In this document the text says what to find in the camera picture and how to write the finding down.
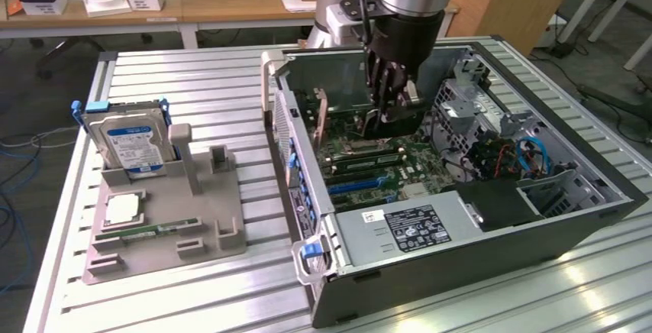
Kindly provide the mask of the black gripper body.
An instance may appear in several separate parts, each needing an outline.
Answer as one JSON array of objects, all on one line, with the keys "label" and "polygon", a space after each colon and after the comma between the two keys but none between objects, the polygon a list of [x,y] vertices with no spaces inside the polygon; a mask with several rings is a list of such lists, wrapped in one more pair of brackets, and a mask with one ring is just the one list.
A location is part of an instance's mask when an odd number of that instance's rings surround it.
[{"label": "black gripper body", "polygon": [[417,69],[428,58],[443,24],[444,11],[428,17],[387,15],[373,20],[372,40],[367,47],[367,63],[395,62]]}]

